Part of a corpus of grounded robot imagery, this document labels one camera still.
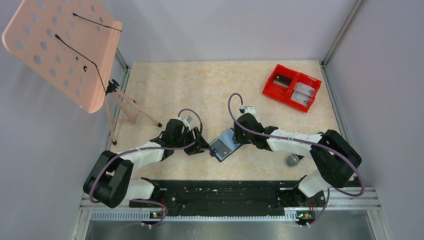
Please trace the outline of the blue leather card holder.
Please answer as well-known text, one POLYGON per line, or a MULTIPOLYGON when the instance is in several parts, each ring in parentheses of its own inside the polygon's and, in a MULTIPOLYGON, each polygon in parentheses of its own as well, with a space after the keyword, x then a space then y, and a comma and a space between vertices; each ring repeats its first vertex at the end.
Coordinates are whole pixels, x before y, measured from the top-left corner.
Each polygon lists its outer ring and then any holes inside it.
POLYGON ((220 163, 237 151, 242 145, 234 142, 234 129, 229 128, 209 143, 210 155, 220 163))

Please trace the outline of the black credit card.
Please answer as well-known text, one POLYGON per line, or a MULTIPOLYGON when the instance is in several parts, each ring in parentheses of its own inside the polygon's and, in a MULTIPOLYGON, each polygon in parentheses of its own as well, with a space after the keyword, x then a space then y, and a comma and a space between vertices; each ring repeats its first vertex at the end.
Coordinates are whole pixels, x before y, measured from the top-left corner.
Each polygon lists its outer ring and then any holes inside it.
POLYGON ((220 159, 224 159, 231 152, 231 150, 219 139, 213 143, 213 148, 215 154, 220 159))
POLYGON ((281 74, 277 74, 274 79, 273 79, 273 83, 275 85, 278 85, 282 88, 288 89, 292 83, 293 79, 289 78, 287 76, 281 75, 281 74))

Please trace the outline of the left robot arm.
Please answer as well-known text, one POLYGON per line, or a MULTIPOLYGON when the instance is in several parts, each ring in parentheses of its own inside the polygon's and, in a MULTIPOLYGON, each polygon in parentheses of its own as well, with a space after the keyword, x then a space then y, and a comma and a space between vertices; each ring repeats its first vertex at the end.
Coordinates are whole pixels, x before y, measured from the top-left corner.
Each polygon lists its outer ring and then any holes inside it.
POLYGON ((111 209, 132 200, 142 200, 154 207, 161 198, 155 190, 157 185, 146 178, 133 180, 133 171, 159 163, 176 150, 190 156, 203 153, 209 147, 199 127, 192 127, 187 119, 172 118, 157 137, 142 146, 120 153, 103 151, 82 189, 92 203, 102 203, 111 209))

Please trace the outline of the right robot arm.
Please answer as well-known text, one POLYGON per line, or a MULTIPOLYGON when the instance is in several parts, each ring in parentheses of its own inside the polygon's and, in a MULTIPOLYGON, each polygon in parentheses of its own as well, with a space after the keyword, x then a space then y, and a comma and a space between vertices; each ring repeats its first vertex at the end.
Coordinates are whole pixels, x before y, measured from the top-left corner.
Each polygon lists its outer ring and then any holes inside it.
POLYGON ((335 130, 316 134, 289 132, 276 126, 262 126, 251 106, 241 105, 239 111, 241 115, 234 122, 235 143, 287 152, 315 163, 317 169, 303 177, 293 192, 293 200, 299 206, 307 206, 320 191, 345 187, 362 163, 360 155, 335 130))

